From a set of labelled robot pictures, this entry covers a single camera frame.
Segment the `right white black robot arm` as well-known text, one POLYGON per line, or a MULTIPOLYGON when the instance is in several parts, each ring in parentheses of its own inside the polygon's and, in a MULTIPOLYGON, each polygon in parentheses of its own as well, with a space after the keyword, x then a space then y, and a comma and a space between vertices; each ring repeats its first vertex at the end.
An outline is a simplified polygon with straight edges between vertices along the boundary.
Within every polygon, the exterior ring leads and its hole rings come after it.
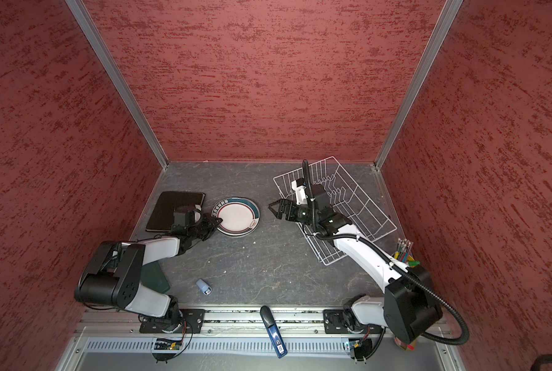
POLYGON ((442 317, 437 301, 424 289, 408 280, 407 275, 426 284, 426 270, 394 259, 369 241, 357 223, 335 210, 321 185, 314 185, 308 196, 303 185, 295 192, 297 199, 279 199, 268 205, 279 220, 308 227, 307 235, 332 245, 352 258, 374 280, 383 298, 369 295, 356 298, 345 310, 346 327, 382 326, 402 342, 413 343, 442 317))

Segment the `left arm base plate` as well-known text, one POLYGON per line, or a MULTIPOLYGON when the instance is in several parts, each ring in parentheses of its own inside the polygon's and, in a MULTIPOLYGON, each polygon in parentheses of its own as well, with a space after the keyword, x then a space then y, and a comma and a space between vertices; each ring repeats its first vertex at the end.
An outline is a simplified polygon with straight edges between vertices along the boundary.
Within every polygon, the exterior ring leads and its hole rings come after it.
POLYGON ((169 317, 156 318, 139 315, 139 332, 141 334, 160 334, 177 336, 183 331, 199 334, 203 325, 206 311, 204 309, 180 309, 180 317, 176 324, 170 322, 169 317))

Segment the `round patterned plate back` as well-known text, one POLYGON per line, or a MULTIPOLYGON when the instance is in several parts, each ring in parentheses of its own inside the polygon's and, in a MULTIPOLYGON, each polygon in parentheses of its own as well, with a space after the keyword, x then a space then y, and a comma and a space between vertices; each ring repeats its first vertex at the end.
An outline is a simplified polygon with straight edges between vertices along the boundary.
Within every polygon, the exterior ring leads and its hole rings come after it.
POLYGON ((244 197, 223 199, 215 205, 211 215, 223 219, 218 229, 229 231, 255 230, 261 217, 259 206, 253 200, 244 197))

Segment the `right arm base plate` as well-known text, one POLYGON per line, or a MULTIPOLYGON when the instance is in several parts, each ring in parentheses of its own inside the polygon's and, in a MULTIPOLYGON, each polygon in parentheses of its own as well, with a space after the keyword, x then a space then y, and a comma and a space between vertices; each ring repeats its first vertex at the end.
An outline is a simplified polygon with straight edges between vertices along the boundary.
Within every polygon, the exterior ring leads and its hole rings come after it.
POLYGON ((350 334, 343 309, 324 309, 322 314, 326 334, 350 334))

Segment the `round patterned plate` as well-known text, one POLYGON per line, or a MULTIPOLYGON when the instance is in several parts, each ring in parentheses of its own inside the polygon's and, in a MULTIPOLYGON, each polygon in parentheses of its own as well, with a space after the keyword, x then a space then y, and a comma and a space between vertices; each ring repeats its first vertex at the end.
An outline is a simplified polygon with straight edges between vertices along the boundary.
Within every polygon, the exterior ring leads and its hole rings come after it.
POLYGON ((236 237, 236 238, 244 237, 244 236, 247 236, 247 235, 254 232, 254 229, 246 229, 246 230, 242 230, 242 231, 229 231, 229 230, 225 230, 223 228, 219 228, 218 230, 220 231, 220 233, 222 233, 222 234, 224 234, 228 237, 236 237))
POLYGON ((255 230, 261 217, 259 206, 253 200, 244 197, 223 199, 215 205, 211 215, 223 219, 218 229, 229 231, 255 230))

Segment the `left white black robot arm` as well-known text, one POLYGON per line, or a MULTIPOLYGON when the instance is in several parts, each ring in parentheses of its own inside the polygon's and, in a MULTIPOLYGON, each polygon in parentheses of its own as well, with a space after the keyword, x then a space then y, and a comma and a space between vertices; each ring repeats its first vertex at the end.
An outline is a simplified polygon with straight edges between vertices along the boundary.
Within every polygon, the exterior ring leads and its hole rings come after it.
POLYGON ((167 233, 137 242, 105 241, 83 270, 74 299, 93 310, 123 310, 138 315, 141 330, 186 332, 178 301, 142 282, 142 268, 185 254, 196 242, 208 240, 223 220, 195 206, 178 208, 167 233))

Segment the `dark brown square plate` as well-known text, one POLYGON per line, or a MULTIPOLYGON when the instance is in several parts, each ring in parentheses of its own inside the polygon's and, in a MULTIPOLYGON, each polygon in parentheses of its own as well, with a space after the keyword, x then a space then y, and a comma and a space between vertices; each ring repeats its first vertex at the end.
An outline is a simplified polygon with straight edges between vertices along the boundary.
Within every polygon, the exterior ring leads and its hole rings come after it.
POLYGON ((200 209, 204 193, 165 191, 158 197, 152 214, 146 224, 146 231, 168 232, 174 224, 174 212, 180 207, 195 206, 200 209))

